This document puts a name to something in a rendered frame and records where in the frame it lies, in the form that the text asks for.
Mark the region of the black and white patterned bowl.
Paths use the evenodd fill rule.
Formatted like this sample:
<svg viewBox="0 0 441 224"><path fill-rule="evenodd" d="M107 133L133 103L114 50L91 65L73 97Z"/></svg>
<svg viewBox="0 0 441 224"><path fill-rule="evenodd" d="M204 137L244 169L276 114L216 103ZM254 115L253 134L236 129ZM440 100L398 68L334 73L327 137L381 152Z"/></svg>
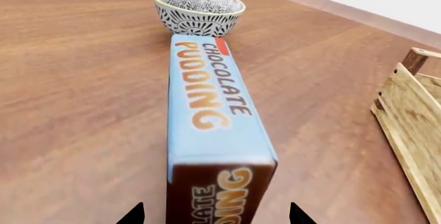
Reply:
<svg viewBox="0 0 441 224"><path fill-rule="evenodd" d="M241 0L153 0L161 23L174 34L224 37L246 10Z"/></svg>

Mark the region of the wooden tray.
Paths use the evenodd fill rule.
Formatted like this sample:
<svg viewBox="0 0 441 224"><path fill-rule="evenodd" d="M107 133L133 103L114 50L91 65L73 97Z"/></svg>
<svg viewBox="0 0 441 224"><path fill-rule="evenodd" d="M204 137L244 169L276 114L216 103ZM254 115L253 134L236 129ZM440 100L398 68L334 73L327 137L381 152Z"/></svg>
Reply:
<svg viewBox="0 0 441 224"><path fill-rule="evenodd" d="M371 106L430 224L441 224L441 79L418 71L441 54L412 48Z"/></svg>

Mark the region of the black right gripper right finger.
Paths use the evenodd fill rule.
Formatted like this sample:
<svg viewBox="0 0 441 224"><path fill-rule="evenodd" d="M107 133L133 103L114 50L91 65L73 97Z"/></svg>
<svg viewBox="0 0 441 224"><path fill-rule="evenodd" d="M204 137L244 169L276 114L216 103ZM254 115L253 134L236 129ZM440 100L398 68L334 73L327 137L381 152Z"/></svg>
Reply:
<svg viewBox="0 0 441 224"><path fill-rule="evenodd" d="M289 210L290 224L317 224L297 204L291 202Z"/></svg>

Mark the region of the chocolate pudding box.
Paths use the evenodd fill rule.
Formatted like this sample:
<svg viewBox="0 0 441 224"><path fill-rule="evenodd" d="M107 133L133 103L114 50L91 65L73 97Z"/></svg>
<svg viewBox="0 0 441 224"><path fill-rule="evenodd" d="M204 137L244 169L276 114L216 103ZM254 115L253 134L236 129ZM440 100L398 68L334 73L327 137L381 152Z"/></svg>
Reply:
<svg viewBox="0 0 441 224"><path fill-rule="evenodd" d="M166 224L251 224L278 158L223 39L171 39Z"/></svg>

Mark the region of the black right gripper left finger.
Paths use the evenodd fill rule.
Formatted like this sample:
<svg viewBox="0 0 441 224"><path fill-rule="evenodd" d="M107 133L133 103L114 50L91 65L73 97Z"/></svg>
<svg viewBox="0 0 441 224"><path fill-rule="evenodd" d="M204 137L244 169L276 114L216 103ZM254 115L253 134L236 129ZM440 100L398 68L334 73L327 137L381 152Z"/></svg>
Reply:
<svg viewBox="0 0 441 224"><path fill-rule="evenodd" d="M144 206L140 202L133 207L122 219L116 224L144 224Z"/></svg>

